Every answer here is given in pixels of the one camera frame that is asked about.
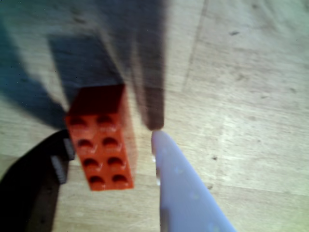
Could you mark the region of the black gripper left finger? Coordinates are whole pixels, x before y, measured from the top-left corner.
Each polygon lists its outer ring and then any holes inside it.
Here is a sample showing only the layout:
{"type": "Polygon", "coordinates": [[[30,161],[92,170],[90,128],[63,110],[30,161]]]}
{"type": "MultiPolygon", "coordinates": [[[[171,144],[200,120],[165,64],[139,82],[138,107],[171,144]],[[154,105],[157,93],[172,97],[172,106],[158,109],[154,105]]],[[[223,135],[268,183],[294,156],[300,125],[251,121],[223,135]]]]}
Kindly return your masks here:
{"type": "Polygon", "coordinates": [[[74,157],[68,131],[60,130],[11,165],[0,181],[2,232],[52,231],[60,185],[74,157]]]}

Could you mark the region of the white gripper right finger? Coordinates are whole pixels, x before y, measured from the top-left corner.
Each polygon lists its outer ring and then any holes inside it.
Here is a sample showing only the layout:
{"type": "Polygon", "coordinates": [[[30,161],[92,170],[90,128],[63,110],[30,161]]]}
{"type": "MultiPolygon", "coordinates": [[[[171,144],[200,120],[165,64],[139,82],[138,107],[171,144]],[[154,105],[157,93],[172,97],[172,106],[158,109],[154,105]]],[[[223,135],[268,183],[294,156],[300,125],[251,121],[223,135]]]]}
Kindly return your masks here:
{"type": "Polygon", "coordinates": [[[160,230],[235,231],[173,139],[163,131],[153,131],[151,144],[160,186],[160,230]]]}

